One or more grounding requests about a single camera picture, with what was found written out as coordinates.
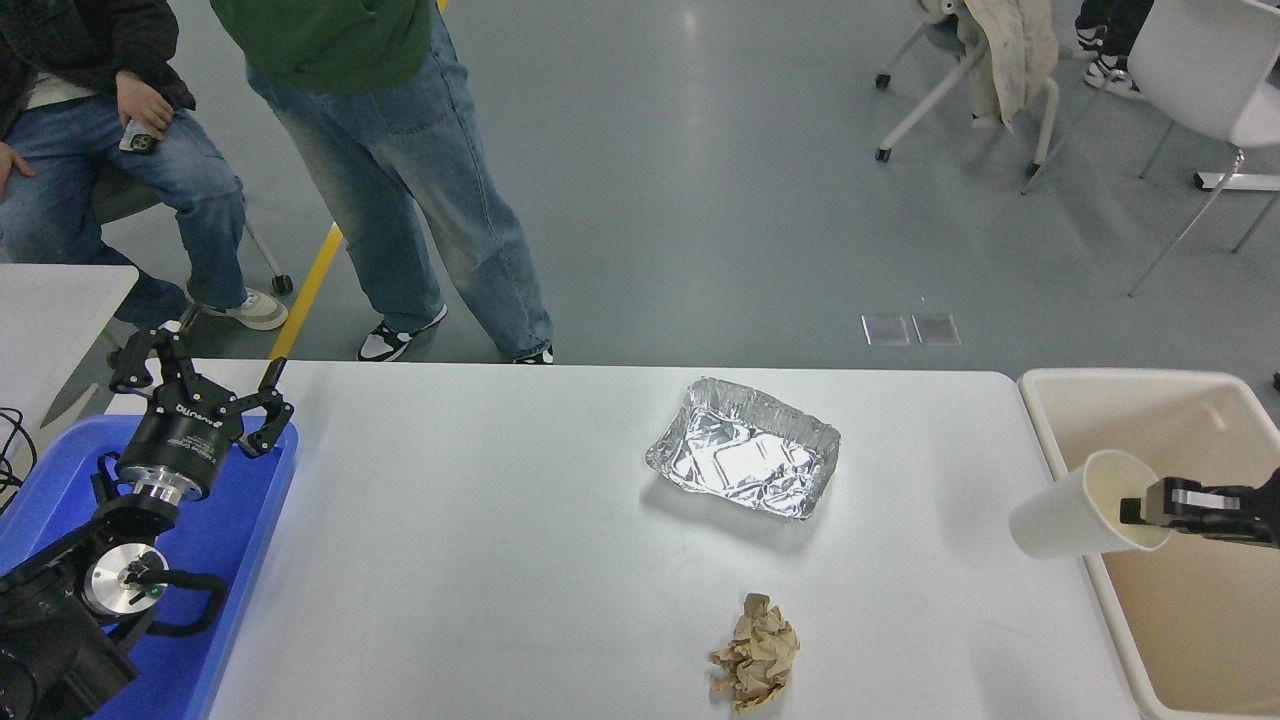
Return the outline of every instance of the white paper cup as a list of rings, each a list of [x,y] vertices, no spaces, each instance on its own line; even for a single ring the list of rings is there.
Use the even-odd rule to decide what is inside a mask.
[[[1023,502],[1009,530],[1038,559],[1117,550],[1152,551],[1171,530],[1120,523],[1120,498],[1143,497],[1160,480],[1146,462],[1120,450],[1100,450],[1070,475]]]

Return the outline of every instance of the standing person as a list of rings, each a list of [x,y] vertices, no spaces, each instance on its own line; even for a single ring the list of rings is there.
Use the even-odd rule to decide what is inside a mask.
[[[168,64],[177,41],[164,0],[0,0],[0,247],[17,263],[137,266],[93,217],[110,163],[177,210],[201,310],[278,328],[288,310],[244,287],[241,182],[187,111],[196,100]],[[120,150],[131,120],[154,137],[150,154]],[[138,269],[115,316],[155,327],[187,306],[177,284]]]
[[[381,322],[357,357],[399,357],[444,319],[415,206],[471,313],[515,363],[552,364],[552,320],[485,165],[467,70],[434,0],[212,0],[250,86],[289,132]]]
[[[1147,22],[1153,0],[1084,0],[1075,18],[1075,37],[1082,54],[1093,58],[1084,69],[1084,82],[1128,100],[1142,100],[1142,90],[1129,77],[1129,51]],[[1119,77],[1107,77],[1116,69]]]

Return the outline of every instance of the jeans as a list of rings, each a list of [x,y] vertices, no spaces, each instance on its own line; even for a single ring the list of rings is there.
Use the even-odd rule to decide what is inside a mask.
[[[123,152],[114,97],[95,96],[27,110],[4,141],[36,177],[14,170],[0,202],[0,247],[15,263],[133,265],[102,242],[91,202],[99,168],[110,163],[151,187],[177,210],[191,260],[192,296],[218,309],[246,300],[236,249],[244,229],[239,178],[186,110],[175,113],[165,140],[150,155]],[[180,318],[187,296],[177,284],[141,268],[115,316],[140,327]]]
[[[1103,55],[1129,55],[1133,41],[1147,22],[1152,0],[1084,0],[1075,27],[1107,26],[1102,36]]]
[[[550,346],[552,320],[515,211],[485,165],[467,70],[434,14],[431,51],[411,79],[372,92],[306,92],[248,69],[302,154],[347,238],[360,287],[396,332],[426,327],[444,305],[417,209],[444,269],[503,354]]]

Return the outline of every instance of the hand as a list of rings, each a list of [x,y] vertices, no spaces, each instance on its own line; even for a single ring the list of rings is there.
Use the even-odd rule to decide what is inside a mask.
[[[129,70],[115,73],[115,104],[120,114],[120,127],[138,120],[157,141],[164,140],[164,128],[173,122],[173,108],[154,87]]]
[[[36,177],[36,170],[31,169],[31,165],[22,159],[22,155],[18,155],[13,147],[0,142],[0,202],[4,202],[4,190],[9,183],[9,174],[14,170],[14,168],[17,168],[23,177]]]

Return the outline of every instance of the crumpled paper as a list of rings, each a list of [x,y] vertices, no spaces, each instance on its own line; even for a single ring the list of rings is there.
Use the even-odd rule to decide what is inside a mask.
[[[709,657],[712,665],[728,674],[713,678],[712,691],[732,688],[736,715],[764,705],[787,685],[799,650],[796,632],[777,606],[769,607],[769,596],[750,593],[733,628],[733,639]]]

